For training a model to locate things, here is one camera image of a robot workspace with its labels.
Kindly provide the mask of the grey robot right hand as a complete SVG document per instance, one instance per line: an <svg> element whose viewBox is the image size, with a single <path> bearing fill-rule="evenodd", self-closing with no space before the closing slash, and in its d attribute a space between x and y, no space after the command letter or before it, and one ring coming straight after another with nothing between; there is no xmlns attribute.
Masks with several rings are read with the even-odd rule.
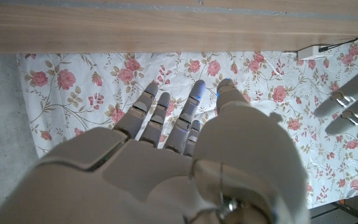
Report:
<svg viewBox="0 0 358 224"><path fill-rule="evenodd" d="M0 206L0 223L308 223L307 174L279 115L251 107L231 79L217 115L195 112L197 81L163 148L169 95L150 83L112 128L57 145Z"/></svg>

